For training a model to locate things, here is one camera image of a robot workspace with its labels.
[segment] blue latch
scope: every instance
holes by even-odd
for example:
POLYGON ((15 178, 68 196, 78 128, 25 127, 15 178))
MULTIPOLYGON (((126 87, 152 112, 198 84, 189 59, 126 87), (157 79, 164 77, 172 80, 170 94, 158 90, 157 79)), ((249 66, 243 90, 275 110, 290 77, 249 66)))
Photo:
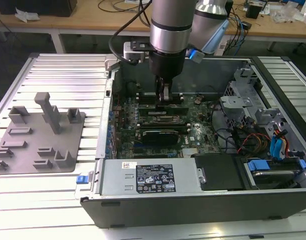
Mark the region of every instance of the blue latch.
POLYGON ((256 159, 256 160, 251 160, 250 162, 247 163, 249 170, 252 171, 262 171, 262 170, 269 170, 271 169, 267 163, 266 160, 262 159, 256 159))
POLYGON ((303 159, 299 159, 299 164, 302 166, 303 169, 306 169, 306 162, 303 159))
POLYGON ((76 184, 88 184, 88 176, 77 176, 76 184))

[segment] yellow wire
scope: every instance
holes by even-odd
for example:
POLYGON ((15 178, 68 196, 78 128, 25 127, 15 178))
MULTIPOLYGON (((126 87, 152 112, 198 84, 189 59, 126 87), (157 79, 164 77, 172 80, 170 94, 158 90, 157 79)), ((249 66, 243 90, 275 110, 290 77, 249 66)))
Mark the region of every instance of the yellow wire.
POLYGON ((284 146, 285 146, 285 147, 284 147, 284 154, 286 155, 286 140, 283 139, 283 138, 282 138, 282 140, 283 140, 283 143, 284 143, 284 146))

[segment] red wire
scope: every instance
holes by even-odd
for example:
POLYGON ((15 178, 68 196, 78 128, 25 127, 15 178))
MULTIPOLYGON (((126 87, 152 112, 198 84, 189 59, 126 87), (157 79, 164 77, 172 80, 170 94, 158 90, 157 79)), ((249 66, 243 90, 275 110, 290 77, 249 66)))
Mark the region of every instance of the red wire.
POLYGON ((261 133, 251 133, 251 134, 249 134, 249 135, 246 137, 246 139, 243 141, 242 146, 246 143, 246 141, 249 139, 250 136, 257 136, 257 135, 264 136, 264 137, 266 137, 269 141, 271 140, 271 139, 270 139, 267 135, 265 135, 265 134, 261 134, 261 133))

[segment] white label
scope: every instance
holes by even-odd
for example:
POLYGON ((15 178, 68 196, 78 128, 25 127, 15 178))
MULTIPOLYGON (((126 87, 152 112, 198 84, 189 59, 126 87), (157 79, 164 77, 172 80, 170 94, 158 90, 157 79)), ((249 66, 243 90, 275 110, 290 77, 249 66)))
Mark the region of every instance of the white label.
POLYGON ((122 162, 123 169, 135 169, 137 165, 136 161, 124 161, 122 162))

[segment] black box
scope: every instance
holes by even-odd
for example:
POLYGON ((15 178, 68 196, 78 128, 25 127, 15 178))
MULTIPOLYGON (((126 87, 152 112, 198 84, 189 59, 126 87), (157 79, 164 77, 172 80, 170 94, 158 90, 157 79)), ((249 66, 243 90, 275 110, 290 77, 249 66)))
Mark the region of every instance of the black box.
POLYGON ((76 4, 77 0, 0 0, 0 13, 14 14, 16 7, 28 13, 69 17, 76 4))
POLYGON ((263 9, 263 6, 249 4, 246 17, 250 19, 257 19, 259 12, 263 9))

